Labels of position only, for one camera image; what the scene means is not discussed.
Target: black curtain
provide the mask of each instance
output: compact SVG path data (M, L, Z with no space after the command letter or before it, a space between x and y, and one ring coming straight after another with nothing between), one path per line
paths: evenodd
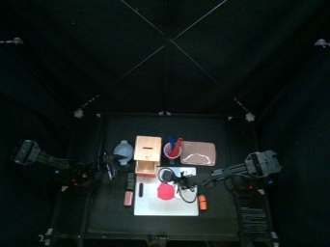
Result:
M330 40L329 1L127 3L0 3L0 41L25 40L0 44L2 245L33 244L55 201L53 171L8 162L18 141L66 156L74 111L98 96L86 115L244 114L236 97L284 165L272 191L284 246L328 246L330 47L314 42Z

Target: wooden box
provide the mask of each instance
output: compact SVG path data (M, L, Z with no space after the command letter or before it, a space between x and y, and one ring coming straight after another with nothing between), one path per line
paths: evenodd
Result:
M161 165L162 137L137 136L134 160L138 176L155 177L157 167Z

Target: red object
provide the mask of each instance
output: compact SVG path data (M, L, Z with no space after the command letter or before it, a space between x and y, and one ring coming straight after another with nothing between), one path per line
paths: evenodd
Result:
M174 187L173 185L163 183L158 188L159 194L158 197L163 200L171 200L174 198Z
M175 148L174 150L171 151L171 153L169 154L170 157L177 157L178 154L181 153L181 143L183 142L183 139L179 138L177 143L175 143Z

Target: blue object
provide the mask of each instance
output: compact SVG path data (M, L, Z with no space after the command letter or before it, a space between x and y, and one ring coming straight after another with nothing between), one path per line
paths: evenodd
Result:
M169 136L169 142L170 142L171 150L174 150L174 148L175 148L175 139L174 139L173 136Z

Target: light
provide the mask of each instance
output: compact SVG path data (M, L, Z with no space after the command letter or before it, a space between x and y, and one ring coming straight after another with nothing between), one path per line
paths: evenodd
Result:
M326 47L326 45L329 45L330 46L330 43L329 42L326 42L326 40L325 39L320 39L317 42L316 42L316 44L314 45L317 45L317 46L324 46L324 48Z
M0 43L14 43L15 45L25 44L22 38L15 38L12 41L0 41Z

